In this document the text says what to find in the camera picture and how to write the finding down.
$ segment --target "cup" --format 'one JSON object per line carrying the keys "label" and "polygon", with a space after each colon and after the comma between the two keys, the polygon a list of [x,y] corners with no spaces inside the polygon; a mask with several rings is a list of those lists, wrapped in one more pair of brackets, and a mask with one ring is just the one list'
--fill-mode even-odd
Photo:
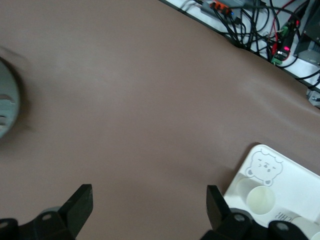
{"label": "cup", "polygon": [[310,240],[320,240],[320,226],[314,222],[299,216],[292,220],[294,225],[296,225],[304,233],[304,235]]}
{"label": "cup", "polygon": [[242,178],[236,185],[236,191],[250,211],[257,215],[269,213],[276,204],[276,195],[270,187],[251,178]]}

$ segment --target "gray round object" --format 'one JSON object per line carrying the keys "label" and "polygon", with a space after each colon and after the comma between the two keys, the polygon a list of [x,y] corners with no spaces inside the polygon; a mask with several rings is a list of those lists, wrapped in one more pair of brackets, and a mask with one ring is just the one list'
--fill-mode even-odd
{"label": "gray round object", "polygon": [[20,96],[14,76],[0,61],[0,138],[14,125],[20,108]]}

